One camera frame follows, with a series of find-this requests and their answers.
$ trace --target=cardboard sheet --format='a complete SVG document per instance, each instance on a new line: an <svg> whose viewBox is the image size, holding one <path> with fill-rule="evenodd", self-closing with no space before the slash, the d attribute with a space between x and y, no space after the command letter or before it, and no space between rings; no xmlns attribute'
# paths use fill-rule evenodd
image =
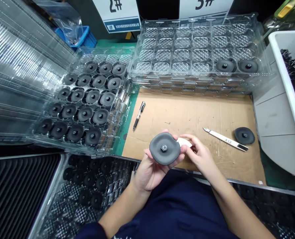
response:
<svg viewBox="0 0 295 239"><path fill-rule="evenodd" d="M142 101L146 106L133 132L137 113ZM203 127L234 139L233 131L238 127L251 129L256 137L249 150L243 152L215 138ZM140 91L132 116L129 132L122 156L141 160L143 150L163 129L171 134L193 134L211 151L214 161L227 178L248 183L266 185L263 165L260 159L253 104L245 98L217 98L203 96L184 96L155 94ZM197 171L185 157L178 168Z"/></svg>

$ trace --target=white sign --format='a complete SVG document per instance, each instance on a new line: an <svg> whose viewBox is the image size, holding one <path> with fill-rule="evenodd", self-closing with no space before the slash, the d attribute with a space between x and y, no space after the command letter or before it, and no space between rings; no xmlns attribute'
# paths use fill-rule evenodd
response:
<svg viewBox="0 0 295 239"><path fill-rule="evenodd" d="M139 31L136 0L92 0L109 33Z"/></svg>
<svg viewBox="0 0 295 239"><path fill-rule="evenodd" d="M226 16L234 0L180 0L180 18Z"/></svg>

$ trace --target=white utility knife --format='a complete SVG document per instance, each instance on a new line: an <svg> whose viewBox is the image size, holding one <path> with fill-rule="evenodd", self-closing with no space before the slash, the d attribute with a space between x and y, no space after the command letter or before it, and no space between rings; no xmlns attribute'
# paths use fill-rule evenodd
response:
<svg viewBox="0 0 295 239"><path fill-rule="evenodd" d="M236 142L236 141L233 141L232 139L229 139L219 133L216 133L215 131L212 131L210 129L206 129L206 128L203 128L207 133L210 133L211 135L215 136L216 138L219 138L220 140L230 144L231 146L234 146L235 148L238 148L242 151L247 151L249 148L247 148L246 146L243 146L242 144Z"/></svg>

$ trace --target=blue bin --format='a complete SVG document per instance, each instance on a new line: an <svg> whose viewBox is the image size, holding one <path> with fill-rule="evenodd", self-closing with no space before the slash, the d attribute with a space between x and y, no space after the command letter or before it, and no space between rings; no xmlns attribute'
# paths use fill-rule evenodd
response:
<svg viewBox="0 0 295 239"><path fill-rule="evenodd" d="M78 42L77 45L70 45L68 44L74 51L77 51L79 47L81 46L86 46L86 47L90 47L90 48L94 48L97 44L97 39L95 39L95 37L92 35L92 33L90 32L90 28L89 26L82 26L82 29L84 31L82 37L80 38L80 41ZM60 28L57 28L55 30L55 33L57 33L57 35L66 42L66 38L64 33L62 32L62 30Z"/></svg>

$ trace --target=white bin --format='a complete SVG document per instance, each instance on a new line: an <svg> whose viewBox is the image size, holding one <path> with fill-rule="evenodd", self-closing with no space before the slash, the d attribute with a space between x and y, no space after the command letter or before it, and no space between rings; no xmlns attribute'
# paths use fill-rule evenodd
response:
<svg viewBox="0 0 295 239"><path fill-rule="evenodd" d="M261 148L276 164L295 175L295 92L281 49L295 58L295 31L269 35L266 55L275 77L253 92Z"/></svg>

